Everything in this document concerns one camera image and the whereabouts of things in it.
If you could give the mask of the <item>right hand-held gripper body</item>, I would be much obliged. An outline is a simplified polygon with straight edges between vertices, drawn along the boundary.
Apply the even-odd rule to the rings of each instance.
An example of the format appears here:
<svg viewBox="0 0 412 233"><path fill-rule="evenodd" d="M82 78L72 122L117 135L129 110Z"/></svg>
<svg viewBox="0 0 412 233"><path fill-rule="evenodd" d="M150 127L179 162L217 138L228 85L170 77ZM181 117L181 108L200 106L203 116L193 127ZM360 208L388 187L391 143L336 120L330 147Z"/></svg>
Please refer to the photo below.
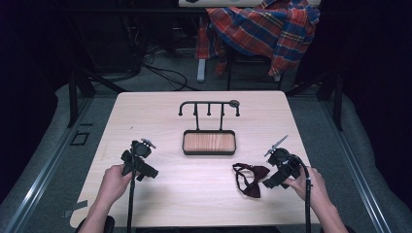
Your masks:
<svg viewBox="0 0 412 233"><path fill-rule="evenodd" d="M284 136L275 143L264 156L267 162L277 167L277 171L270 177L271 181L285 181L289 177L295 179L300 176L300 160L297 155L289 153L288 150L280 148L280 145L288 138Z"/></svg>

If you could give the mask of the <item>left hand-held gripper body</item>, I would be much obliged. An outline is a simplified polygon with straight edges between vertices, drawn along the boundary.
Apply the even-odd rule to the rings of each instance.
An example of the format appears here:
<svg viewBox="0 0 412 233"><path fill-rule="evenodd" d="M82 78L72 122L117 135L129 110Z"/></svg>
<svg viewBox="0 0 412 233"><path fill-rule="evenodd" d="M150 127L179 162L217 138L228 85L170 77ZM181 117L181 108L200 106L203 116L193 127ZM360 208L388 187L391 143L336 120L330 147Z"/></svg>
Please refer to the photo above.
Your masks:
<svg viewBox="0 0 412 233"><path fill-rule="evenodd" d="M152 153L152 149L154 148L155 146L148 139L141 139L140 141L134 140L131 143L131 148L125 150L120 157L124 164L121 174L125 176L130 172L137 172L139 175L139 165L146 163L145 158Z"/></svg>

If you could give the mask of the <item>dark red bow tie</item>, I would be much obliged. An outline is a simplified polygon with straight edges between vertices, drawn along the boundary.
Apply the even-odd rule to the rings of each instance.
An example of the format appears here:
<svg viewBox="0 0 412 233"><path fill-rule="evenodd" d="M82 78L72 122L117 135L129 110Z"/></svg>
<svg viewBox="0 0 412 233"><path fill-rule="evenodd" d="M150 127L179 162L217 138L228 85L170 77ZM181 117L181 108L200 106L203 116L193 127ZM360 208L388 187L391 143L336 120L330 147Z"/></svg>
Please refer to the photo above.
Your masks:
<svg viewBox="0 0 412 233"><path fill-rule="evenodd" d="M270 170L264 166L254 166L245 163L235 163L232 165L232 169L235 173L237 188L248 197L259 198L259 182L268 175ZM251 182L248 181L245 173L253 175Z"/></svg>

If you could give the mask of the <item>person's right hand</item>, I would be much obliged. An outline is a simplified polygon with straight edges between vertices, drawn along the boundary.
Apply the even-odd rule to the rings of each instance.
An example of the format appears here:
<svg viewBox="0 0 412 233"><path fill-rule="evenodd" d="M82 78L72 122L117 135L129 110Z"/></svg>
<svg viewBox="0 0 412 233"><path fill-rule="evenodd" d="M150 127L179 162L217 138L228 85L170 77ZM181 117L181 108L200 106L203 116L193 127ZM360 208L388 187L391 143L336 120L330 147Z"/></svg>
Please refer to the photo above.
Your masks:
<svg viewBox="0 0 412 233"><path fill-rule="evenodd" d="M306 198L306 191L309 190L311 208L316 213L323 211L330 204L330 200L322 175L312 167L301 167L300 173L297 179L286 179L284 184L292 187L302 200Z"/></svg>

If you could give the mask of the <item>person's left hand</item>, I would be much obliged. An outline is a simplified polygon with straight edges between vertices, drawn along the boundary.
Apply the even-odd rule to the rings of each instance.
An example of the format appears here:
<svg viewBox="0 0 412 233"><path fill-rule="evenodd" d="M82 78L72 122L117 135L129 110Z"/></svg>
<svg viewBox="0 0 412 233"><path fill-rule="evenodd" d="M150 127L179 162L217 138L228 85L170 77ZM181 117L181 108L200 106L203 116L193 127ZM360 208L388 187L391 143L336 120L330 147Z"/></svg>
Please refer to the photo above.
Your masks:
<svg viewBox="0 0 412 233"><path fill-rule="evenodd" d="M113 165L105 171L96 203L100 208L110 209L123 196L132 175L123 175L123 165Z"/></svg>

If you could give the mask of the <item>black hook rack wooden tray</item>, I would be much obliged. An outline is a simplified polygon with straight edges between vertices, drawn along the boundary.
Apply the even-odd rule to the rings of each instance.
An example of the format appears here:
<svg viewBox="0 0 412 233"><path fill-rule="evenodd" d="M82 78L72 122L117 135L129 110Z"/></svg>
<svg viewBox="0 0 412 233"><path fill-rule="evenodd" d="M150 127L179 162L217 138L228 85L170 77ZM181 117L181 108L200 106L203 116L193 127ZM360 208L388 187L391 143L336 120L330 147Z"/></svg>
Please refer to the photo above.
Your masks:
<svg viewBox="0 0 412 233"><path fill-rule="evenodd" d="M193 106L192 114L195 118L195 128L188 129L183 134L182 149L184 155L233 155L237 150L236 134L233 130L223 129L224 108L235 110L235 116L240 116L240 102L229 101L185 101L179 107L181 117L185 106ZM199 124L199 107L206 107L206 115L212 114L212 107L219 106L219 128L217 130L201 129Z"/></svg>

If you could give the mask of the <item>black tape square outline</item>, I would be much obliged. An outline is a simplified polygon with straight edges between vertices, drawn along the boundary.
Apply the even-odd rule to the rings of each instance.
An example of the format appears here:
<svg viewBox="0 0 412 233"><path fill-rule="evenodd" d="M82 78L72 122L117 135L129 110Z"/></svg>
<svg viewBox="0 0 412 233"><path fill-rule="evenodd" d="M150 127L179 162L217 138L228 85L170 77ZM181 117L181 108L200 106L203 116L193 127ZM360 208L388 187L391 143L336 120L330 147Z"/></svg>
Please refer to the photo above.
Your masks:
<svg viewBox="0 0 412 233"><path fill-rule="evenodd" d="M84 146L89 138L89 132L77 131L71 138L71 146Z"/></svg>

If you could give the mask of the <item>grey tape piece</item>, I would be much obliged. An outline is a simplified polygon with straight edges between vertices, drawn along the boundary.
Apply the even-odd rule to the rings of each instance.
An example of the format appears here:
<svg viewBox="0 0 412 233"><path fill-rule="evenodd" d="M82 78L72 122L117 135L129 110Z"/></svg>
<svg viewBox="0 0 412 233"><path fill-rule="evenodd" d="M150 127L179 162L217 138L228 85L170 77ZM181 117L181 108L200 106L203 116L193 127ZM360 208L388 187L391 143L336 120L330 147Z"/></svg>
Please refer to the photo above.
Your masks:
<svg viewBox="0 0 412 233"><path fill-rule="evenodd" d="M87 200L75 203L69 210L65 210L62 214L63 218L68 218L71 217L72 214L82 208L85 208L87 206Z"/></svg>

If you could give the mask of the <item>black metal stand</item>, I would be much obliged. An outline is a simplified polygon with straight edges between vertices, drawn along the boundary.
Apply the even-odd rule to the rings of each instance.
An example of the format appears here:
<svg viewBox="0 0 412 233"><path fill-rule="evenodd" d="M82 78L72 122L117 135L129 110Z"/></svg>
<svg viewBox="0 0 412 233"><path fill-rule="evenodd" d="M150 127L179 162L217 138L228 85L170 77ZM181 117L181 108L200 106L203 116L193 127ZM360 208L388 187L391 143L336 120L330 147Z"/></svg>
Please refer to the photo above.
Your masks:
<svg viewBox="0 0 412 233"><path fill-rule="evenodd" d="M328 71L303 84L299 84L292 90L286 92L287 96L295 96L312 85L318 84L319 90L315 94L319 101L332 102L332 120L339 131L342 131L341 114L343 101L343 77L337 71Z"/></svg>
<svg viewBox="0 0 412 233"><path fill-rule="evenodd" d="M75 66L68 83L70 107L68 127L72 127L79 117L78 91L80 91L85 98L93 98L96 94L96 90L91 83L92 81L101 83L116 93L125 92L124 88L106 80L97 73L81 66Z"/></svg>

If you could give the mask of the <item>white table leg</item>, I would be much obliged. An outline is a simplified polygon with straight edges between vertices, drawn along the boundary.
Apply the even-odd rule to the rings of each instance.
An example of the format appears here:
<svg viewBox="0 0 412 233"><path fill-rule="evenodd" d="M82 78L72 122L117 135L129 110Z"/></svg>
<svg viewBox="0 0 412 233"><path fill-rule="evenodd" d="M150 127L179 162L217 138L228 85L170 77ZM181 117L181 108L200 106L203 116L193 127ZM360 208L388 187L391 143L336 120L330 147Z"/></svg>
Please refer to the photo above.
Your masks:
<svg viewBox="0 0 412 233"><path fill-rule="evenodd" d="M205 59L199 59L198 60L198 66L197 66L196 80L199 83L203 83L205 81L205 74L206 74L206 60Z"/></svg>

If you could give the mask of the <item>dark curtain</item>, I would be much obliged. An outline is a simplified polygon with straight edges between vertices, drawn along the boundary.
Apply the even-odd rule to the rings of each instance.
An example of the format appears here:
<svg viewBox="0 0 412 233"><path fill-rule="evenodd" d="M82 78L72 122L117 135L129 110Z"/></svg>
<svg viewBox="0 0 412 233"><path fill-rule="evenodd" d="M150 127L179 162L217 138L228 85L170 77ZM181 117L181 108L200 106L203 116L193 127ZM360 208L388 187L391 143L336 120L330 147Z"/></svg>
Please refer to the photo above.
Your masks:
<svg viewBox="0 0 412 233"><path fill-rule="evenodd" d="M61 86L37 0L0 0L0 204L48 129Z"/></svg>
<svg viewBox="0 0 412 233"><path fill-rule="evenodd" d="M390 190L412 211L412 0L322 0L317 69L339 67Z"/></svg>

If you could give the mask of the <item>red blue plaid cloth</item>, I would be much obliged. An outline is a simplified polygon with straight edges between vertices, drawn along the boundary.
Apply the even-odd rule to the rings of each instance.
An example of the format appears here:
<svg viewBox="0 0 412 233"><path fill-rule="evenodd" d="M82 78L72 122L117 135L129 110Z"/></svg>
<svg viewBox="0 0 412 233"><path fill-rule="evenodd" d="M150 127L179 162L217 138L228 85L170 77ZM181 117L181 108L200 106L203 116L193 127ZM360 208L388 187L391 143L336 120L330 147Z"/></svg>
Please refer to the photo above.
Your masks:
<svg viewBox="0 0 412 233"><path fill-rule="evenodd" d="M271 60L268 75L297 66L313 42L320 11L308 0L263 0L251 9L208 8L199 22L195 56L217 57L216 72L226 68L227 50Z"/></svg>

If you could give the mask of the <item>white table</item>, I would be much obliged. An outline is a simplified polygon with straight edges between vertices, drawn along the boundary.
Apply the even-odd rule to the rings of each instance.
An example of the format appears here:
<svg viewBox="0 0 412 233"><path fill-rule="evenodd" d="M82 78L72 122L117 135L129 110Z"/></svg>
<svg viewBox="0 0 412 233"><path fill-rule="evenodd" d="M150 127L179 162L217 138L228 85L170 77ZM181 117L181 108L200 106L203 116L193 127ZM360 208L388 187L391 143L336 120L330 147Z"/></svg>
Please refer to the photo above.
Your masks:
<svg viewBox="0 0 412 233"><path fill-rule="evenodd" d="M254 7L264 0L178 0L180 7L186 8L221 8L221 7ZM312 6L319 6L322 0L307 0Z"/></svg>

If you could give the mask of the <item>aluminium floor rail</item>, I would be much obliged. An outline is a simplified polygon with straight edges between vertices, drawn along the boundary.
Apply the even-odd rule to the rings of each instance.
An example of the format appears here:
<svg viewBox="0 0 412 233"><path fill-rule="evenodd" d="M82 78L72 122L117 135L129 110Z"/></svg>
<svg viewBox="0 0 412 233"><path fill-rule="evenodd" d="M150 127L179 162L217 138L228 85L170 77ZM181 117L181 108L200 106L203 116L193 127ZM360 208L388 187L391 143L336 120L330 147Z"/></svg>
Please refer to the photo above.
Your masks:
<svg viewBox="0 0 412 233"><path fill-rule="evenodd" d="M0 233L18 233L24 230L62 163L64 152L70 148L71 138L93 103L93 99L82 100L77 121L72 127L68 127L69 103L64 100L58 102L40 145L5 201L0 204Z"/></svg>
<svg viewBox="0 0 412 233"><path fill-rule="evenodd" d="M333 119L332 108L328 102L320 102L323 109L324 115L327 121L331 124L331 129L333 134L338 140L338 143L343 150L343 159L345 161L346 167L351 174L352 181L354 182L360 199L371 219L371 222L377 233L393 233L391 227L389 226L382 209L373 194L367 180L365 179L364 173L361 170L359 162L356 155L348 141L348 138L344 131L340 130Z"/></svg>

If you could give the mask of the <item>black metal chair frame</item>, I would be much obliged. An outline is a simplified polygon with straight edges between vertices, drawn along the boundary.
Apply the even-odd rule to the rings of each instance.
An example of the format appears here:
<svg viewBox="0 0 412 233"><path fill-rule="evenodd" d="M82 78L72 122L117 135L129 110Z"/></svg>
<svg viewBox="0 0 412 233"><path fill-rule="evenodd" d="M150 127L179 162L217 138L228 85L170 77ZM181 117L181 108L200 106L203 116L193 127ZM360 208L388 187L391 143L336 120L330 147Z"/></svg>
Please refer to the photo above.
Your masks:
<svg viewBox="0 0 412 233"><path fill-rule="evenodd" d="M231 90L233 67L239 66L240 68L248 67L263 67L266 68L271 64L271 60L261 55L245 55L238 51L231 50L227 56L226 72L227 72L227 84L226 89Z"/></svg>

